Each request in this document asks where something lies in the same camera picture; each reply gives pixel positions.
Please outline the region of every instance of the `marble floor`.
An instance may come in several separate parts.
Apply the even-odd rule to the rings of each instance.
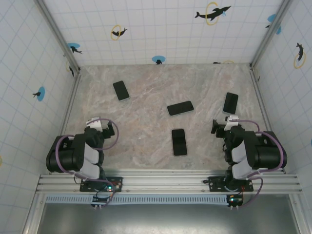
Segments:
[[[130,99],[118,101],[113,83],[123,80]],[[104,152],[104,168],[226,169],[223,140],[210,133],[213,119],[223,122],[227,92],[239,95],[236,114],[265,129],[246,64],[118,65],[82,68],[66,128],[82,133],[92,117],[112,119],[119,127],[115,147]],[[195,110],[175,117],[167,106],[190,100]],[[252,124],[242,124],[255,130]],[[185,130],[188,155],[175,157],[171,130]],[[114,137],[105,141],[108,146]]]

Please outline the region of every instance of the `ventilation grille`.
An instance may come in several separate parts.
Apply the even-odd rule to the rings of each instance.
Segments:
[[[101,204],[93,203],[93,195],[47,195],[46,203]],[[226,195],[118,195],[110,203],[123,204],[220,204],[226,205]]]

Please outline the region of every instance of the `grid pattern wall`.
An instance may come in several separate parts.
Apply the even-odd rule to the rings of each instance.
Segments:
[[[251,62],[282,2],[44,1],[81,66]]]
[[[33,0],[0,1],[0,233],[21,233],[74,78]]]
[[[272,128],[288,154],[287,172],[298,174],[312,215],[312,1],[295,0],[281,28],[256,76]]]

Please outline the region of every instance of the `smartphone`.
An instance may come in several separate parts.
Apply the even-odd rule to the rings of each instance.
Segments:
[[[235,114],[237,106],[238,95],[227,93],[225,97],[225,102],[223,106],[223,112],[229,114]]]
[[[194,106],[191,101],[185,101],[171,106],[167,106],[170,116],[179,115],[185,112],[190,112],[194,110]]]
[[[128,99],[130,97],[123,81],[114,83],[113,87],[119,101]]]
[[[171,133],[172,133],[172,145],[174,148],[174,156],[187,155],[184,129],[173,129]]]

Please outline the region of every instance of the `gray floor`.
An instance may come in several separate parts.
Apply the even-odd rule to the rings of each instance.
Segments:
[[[261,195],[241,210],[219,205],[46,204],[39,234],[296,234],[288,196]]]
[[[118,101],[113,83],[123,80],[130,99]],[[246,64],[119,65],[82,69],[66,133],[83,132],[91,117],[110,118],[120,129],[117,145],[104,152],[104,168],[226,169],[222,140],[210,134],[222,122],[225,95],[239,95],[236,114],[264,122]],[[191,113],[170,117],[167,106],[192,101]],[[253,129],[252,124],[243,124]],[[174,157],[171,130],[185,129],[188,155]],[[111,144],[107,140],[104,146]]]

